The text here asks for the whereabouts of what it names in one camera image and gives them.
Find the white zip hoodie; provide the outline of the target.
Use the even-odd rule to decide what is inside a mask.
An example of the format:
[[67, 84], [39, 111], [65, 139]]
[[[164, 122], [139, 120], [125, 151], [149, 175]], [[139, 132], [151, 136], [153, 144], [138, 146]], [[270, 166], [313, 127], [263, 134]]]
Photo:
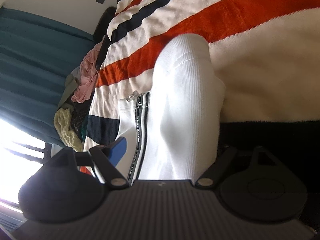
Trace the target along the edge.
[[117, 170], [130, 183], [197, 181], [216, 160], [225, 90], [202, 36], [171, 40], [157, 58], [151, 89], [118, 103], [126, 152]]

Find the dark clothes pile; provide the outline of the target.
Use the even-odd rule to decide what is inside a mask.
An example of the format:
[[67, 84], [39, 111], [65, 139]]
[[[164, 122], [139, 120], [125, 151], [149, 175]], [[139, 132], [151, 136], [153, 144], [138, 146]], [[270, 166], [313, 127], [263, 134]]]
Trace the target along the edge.
[[80, 77], [80, 67], [76, 67], [71, 74], [66, 77], [65, 90], [63, 91], [57, 109], [70, 109], [71, 129], [76, 133], [81, 142], [84, 142], [88, 124], [88, 113], [93, 93], [91, 93], [89, 99], [85, 100], [83, 103], [79, 103], [77, 101], [73, 102], [71, 100], [71, 97], [80, 85]]

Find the yellow-green knit cloth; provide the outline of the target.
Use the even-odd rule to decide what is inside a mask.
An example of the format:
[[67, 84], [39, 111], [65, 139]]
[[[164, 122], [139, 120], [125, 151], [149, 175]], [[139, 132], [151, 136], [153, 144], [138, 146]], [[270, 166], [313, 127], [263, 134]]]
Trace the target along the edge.
[[75, 152], [82, 152], [84, 145], [76, 132], [71, 128], [70, 109], [60, 108], [54, 115], [54, 127], [65, 146], [71, 147]]

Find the pink garment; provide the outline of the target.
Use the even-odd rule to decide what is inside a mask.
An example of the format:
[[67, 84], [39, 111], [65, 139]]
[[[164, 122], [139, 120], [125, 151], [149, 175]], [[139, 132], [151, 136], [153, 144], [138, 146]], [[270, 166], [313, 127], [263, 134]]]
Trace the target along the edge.
[[100, 48], [103, 42], [96, 44], [86, 56], [83, 58], [80, 64], [80, 84], [75, 90], [71, 100], [73, 102], [84, 103], [89, 100], [95, 84], [98, 78], [98, 71], [96, 70], [95, 64], [98, 59]]

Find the blue curtain right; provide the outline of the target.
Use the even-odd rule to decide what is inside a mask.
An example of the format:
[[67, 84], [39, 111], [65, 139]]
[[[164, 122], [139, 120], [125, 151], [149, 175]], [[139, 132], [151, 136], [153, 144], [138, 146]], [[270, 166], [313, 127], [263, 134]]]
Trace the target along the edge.
[[93, 47], [93, 36], [87, 32], [2, 7], [1, 119], [62, 146], [54, 115], [66, 77]]

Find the black headboard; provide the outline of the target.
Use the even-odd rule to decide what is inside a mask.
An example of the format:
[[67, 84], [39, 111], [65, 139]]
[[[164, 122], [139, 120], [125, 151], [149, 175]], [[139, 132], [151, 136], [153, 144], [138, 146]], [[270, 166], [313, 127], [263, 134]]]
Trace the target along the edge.
[[99, 43], [102, 41], [103, 37], [107, 32], [109, 23], [114, 18], [115, 14], [116, 14], [116, 7], [108, 7], [104, 11], [93, 34], [93, 41], [95, 43]]

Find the striped bed blanket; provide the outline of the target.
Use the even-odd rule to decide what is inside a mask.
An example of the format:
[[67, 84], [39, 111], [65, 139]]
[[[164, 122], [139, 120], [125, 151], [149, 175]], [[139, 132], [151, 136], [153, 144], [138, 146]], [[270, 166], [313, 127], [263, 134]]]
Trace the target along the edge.
[[249, 163], [319, 165], [319, 0], [118, 0], [89, 111], [85, 150], [118, 137], [118, 103], [152, 87], [161, 51], [184, 34], [209, 45], [225, 85], [218, 146]]

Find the window frame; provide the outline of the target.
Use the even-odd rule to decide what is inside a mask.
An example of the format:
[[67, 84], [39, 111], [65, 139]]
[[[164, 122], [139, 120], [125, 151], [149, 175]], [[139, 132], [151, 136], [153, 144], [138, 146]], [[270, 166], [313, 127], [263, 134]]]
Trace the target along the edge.
[[22, 185], [51, 157], [52, 145], [1, 120], [1, 205], [19, 211]]

